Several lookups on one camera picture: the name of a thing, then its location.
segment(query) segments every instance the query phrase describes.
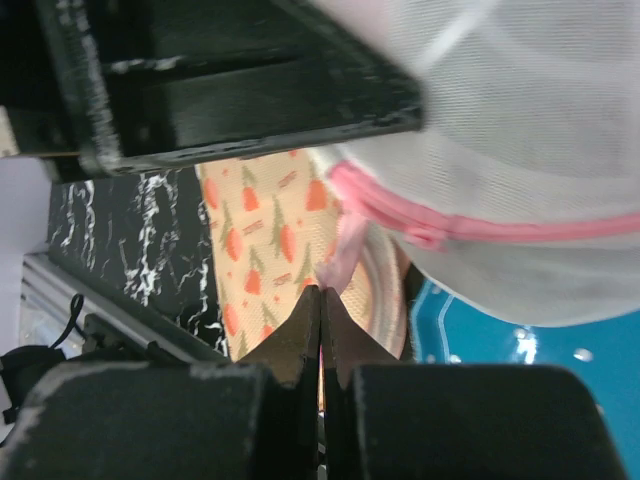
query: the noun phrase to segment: carrot pattern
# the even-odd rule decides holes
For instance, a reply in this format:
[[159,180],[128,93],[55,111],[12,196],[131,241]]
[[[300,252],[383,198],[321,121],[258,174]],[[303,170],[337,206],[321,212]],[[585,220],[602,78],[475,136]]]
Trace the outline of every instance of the carrot pattern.
[[322,180],[318,178],[316,169],[311,165],[311,182],[307,190],[307,211],[316,212],[327,208],[327,190]]
[[275,195],[273,196],[273,205],[274,219],[270,245],[275,246],[276,258],[278,258],[280,256],[280,252],[282,252],[284,254],[284,258],[286,258],[289,263],[292,263],[296,252],[295,235],[293,234],[291,227],[285,224],[280,202]]
[[229,214],[229,206],[226,201],[222,202],[224,209],[224,225],[222,225],[222,235],[220,235],[220,243],[222,248],[227,251],[229,257],[237,262],[242,255],[242,237],[240,233],[233,228],[231,215]]
[[264,327],[262,328],[262,340],[271,335],[276,328],[278,328],[278,321],[276,320],[275,315],[271,313],[267,305],[262,302],[262,321],[264,322]]
[[218,208],[218,188],[210,178],[204,181],[204,198],[211,208]]
[[224,291],[224,284],[218,279],[220,286],[220,300],[222,303],[222,320],[224,326],[232,337],[238,333],[238,314],[230,303],[227,303],[227,292]]
[[258,197],[256,197],[256,186],[257,180],[256,177],[251,173],[251,170],[247,168],[246,165],[242,166],[242,185],[244,188],[242,189],[242,197],[244,200],[244,209],[246,212],[251,212],[257,208],[260,208],[260,202],[258,202]]
[[238,359],[244,357],[247,353],[247,337],[244,335],[244,330],[242,331],[242,336],[240,337],[240,348],[238,348]]
[[300,267],[298,276],[293,283],[298,285],[298,295],[300,295],[307,286],[313,283],[313,271],[311,268],[311,243],[307,243],[307,246],[304,249],[304,260],[302,262],[302,267]]
[[260,295],[261,291],[261,277],[260,274],[264,274],[264,263],[258,257],[256,249],[251,247],[249,250],[249,273],[247,273],[247,279],[244,284],[244,291],[252,295]]

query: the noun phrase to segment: white wall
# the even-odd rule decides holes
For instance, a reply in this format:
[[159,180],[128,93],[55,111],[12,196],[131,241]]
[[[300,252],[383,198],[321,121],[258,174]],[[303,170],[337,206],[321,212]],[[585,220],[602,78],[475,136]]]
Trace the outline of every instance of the white wall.
[[33,158],[0,158],[0,355],[18,346],[22,256],[41,251],[51,184]]

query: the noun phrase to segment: blue plastic surface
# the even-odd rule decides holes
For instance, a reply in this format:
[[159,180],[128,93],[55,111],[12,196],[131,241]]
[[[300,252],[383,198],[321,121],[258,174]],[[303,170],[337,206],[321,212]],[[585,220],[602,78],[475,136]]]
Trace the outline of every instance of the blue plastic surface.
[[640,479],[640,311],[562,328],[519,326],[427,281],[411,312],[424,363],[561,365],[591,390],[632,479]]

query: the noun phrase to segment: pink strap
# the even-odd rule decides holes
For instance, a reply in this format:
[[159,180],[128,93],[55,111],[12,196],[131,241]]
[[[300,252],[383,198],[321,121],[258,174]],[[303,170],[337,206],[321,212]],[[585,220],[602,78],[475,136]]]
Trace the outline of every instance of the pink strap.
[[339,294],[344,292],[360,261],[368,228],[369,220],[357,212],[347,211],[340,217],[336,252],[329,263],[316,265],[321,289],[331,287]]

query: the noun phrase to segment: white dot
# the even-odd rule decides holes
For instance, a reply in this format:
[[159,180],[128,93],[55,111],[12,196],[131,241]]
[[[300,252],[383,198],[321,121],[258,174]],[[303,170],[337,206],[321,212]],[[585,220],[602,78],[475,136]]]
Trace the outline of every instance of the white dot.
[[590,362],[593,360],[593,353],[586,348],[576,348],[576,351],[573,352],[573,357],[582,362]]

